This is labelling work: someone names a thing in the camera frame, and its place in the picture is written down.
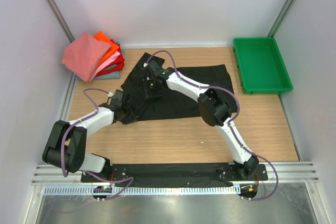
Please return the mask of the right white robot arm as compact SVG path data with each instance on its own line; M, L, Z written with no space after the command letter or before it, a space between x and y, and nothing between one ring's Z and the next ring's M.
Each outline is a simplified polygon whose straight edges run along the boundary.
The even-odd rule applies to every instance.
M248 180L255 175L259 159L246 145L227 104L224 93L235 101L234 94L222 87L210 86L190 79L173 68L163 69L156 61L146 62L144 70L150 79L150 88L168 88L177 91L197 102L203 121L215 127L228 145L238 177Z

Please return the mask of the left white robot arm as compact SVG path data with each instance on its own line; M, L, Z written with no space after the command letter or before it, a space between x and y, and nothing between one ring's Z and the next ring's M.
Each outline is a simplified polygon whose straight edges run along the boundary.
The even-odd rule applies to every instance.
M108 158L86 152L88 138L115 122L128 124L134 121L134 113L130 105L130 96L123 90L108 92L98 89L107 95L107 101L98 105L87 93L84 95L92 102L95 110L72 121L58 120L54 123L43 151L42 160L46 164L58 167L64 177L78 171L106 182L112 175Z

